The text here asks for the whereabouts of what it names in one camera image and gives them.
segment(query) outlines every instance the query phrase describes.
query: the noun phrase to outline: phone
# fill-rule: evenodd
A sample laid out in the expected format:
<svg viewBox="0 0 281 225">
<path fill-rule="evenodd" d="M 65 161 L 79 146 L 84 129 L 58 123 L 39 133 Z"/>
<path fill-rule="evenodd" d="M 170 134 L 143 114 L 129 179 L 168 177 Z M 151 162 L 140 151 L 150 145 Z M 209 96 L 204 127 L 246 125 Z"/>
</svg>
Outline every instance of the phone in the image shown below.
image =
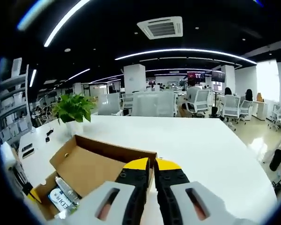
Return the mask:
<svg viewBox="0 0 281 225">
<path fill-rule="evenodd" d="M 26 158 L 34 153 L 34 149 L 30 149 L 29 151 L 25 152 L 22 158 Z"/>
<path fill-rule="evenodd" d="M 22 152 L 26 151 L 27 149 L 30 149 L 32 147 L 32 143 L 29 145 L 26 145 L 24 148 L 22 148 Z"/>
</svg>

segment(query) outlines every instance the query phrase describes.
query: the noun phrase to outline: window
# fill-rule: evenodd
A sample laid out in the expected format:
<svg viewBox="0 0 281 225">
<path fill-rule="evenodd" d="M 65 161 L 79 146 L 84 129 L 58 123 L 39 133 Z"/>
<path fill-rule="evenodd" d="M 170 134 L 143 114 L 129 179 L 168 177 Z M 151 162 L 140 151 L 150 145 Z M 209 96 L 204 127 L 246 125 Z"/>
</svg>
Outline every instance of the window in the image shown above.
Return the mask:
<svg viewBox="0 0 281 225">
<path fill-rule="evenodd" d="M 257 92 L 263 99 L 279 102 L 280 81 L 277 62 L 275 60 L 259 62 L 257 70 Z"/>
<path fill-rule="evenodd" d="M 212 86 L 214 87 L 215 91 L 223 91 L 223 83 L 222 82 L 212 81 Z"/>
</svg>

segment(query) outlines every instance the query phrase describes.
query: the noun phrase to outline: potted plant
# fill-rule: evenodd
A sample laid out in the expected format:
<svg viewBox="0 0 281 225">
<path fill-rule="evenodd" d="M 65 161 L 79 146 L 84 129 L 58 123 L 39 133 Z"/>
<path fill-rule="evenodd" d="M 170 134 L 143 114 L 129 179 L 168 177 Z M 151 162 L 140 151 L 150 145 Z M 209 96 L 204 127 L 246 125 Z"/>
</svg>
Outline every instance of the potted plant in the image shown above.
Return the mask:
<svg viewBox="0 0 281 225">
<path fill-rule="evenodd" d="M 53 114 L 66 124 L 71 135 L 83 133 L 83 117 L 90 122 L 90 111 L 95 103 L 90 97 L 82 95 L 62 95 L 61 101 L 53 108 Z"/>
</svg>

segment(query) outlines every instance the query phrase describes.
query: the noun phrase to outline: woman with black hair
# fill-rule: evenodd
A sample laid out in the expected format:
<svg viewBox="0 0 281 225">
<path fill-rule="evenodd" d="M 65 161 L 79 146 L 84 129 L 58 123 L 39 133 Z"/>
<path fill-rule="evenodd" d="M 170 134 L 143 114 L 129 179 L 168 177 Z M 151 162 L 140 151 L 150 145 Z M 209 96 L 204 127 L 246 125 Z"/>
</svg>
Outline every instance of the woman with black hair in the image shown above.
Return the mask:
<svg viewBox="0 0 281 225">
<path fill-rule="evenodd" d="M 232 95 L 232 91 L 230 88 L 225 88 L 225 95 Z"/>
<path fill-rule="evenodd" d="M 244 100 L 247 100 L 247 101 L 250 101 L 250 102 L 253 101 L 253 93 L 252 93 L 251 89 L 248 89 L 245 92 L 245 96 L 240 97 L 239 105 L 241 105 Z"/>
</svg>

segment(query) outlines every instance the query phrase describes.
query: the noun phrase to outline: white table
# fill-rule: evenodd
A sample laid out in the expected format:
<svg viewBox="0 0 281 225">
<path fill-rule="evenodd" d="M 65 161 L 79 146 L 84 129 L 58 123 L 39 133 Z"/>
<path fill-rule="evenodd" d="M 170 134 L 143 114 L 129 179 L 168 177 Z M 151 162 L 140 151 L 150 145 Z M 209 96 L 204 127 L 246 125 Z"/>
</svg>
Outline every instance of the white table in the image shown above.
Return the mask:
<svg viewBox="0 0 281 225">
<path fill-rule="evenodd" d="M 267 103 L 253 101 L 252 116 L 259 120 L 266 120 Z"/>
<path fill-rule="evenodd" d="M 45 143 L 50 128 L 50 142 Z M 140 150 L 179 164 L 188 179 L 198 181 L 225 201 L 238 218 L 260 222 L 276 205 L 274 189 L 253 152 L 219 119 L 92 116 L 84 136 Z M 21 137 L 20 147 L 33 142 L 35 153 L 19 157 L 31 184 L 44 183 L 54 171 L 49 160 L 68 140 L 65 124 L 56 120 Z M 146 224 L 163 224 L 152 185 L 144 211 Z"/>
</svg>

